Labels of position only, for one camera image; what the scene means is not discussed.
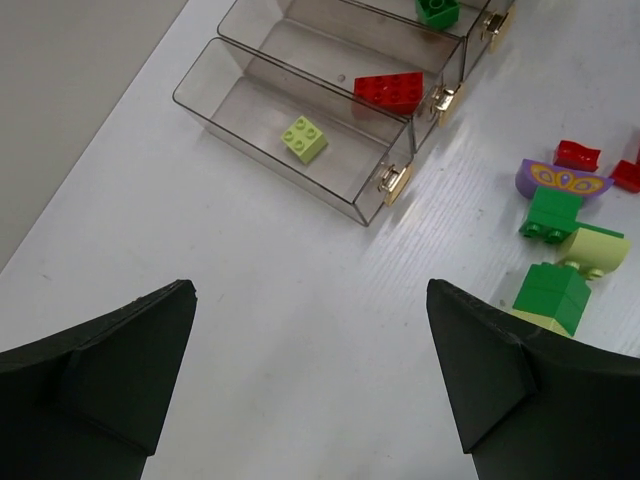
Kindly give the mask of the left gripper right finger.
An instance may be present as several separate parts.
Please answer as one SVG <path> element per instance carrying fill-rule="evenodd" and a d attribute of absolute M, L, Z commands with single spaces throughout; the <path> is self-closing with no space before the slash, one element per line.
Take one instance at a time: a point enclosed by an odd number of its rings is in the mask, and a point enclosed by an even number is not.
<path fill-rule="evenodd" d="M 441 279 L 426 309 L 462 449 L 481 479 L 636 479 L 639 361 Z"/>

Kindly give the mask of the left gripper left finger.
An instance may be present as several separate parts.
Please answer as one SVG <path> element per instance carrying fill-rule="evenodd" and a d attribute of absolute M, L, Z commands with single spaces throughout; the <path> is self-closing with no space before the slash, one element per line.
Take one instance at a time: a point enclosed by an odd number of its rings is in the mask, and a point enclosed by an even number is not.
<path fill-rule="evenodd" d="M 1 354 L 4 479 L 139 479 L 156 453 L 197 297 L 176 280 Z"/>

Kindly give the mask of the green yellow lego assembly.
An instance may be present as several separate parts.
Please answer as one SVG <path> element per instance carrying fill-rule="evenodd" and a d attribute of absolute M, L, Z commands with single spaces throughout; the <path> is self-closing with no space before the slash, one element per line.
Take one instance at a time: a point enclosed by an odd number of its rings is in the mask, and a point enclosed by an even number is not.
<path fill-rule="evenodd" d="M 573 266 L 532 264 L 511 314 L 536 326 L 573 337 L 591 296 L 587 281 Z"/>

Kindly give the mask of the red lego brick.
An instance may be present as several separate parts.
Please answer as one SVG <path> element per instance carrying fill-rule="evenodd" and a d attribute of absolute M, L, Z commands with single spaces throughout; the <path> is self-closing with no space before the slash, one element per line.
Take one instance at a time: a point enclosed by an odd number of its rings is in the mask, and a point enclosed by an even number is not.
<path fill-rule="evenodd" d="M 422 72 L 357 77 L 353 93 L 379 108 L 397 115 L 413 115 L 424 95 Z"/>

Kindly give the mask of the lime green lego brick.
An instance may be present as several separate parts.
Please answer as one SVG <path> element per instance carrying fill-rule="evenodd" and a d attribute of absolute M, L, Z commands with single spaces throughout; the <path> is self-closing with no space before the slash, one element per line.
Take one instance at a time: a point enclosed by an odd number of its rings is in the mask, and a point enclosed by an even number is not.
<path fill-rule="evenodd" d="M 324 133 L 304 116 L 284 131 L 281 140 L 304 165 L 311 163 L 328 146 Z"/>

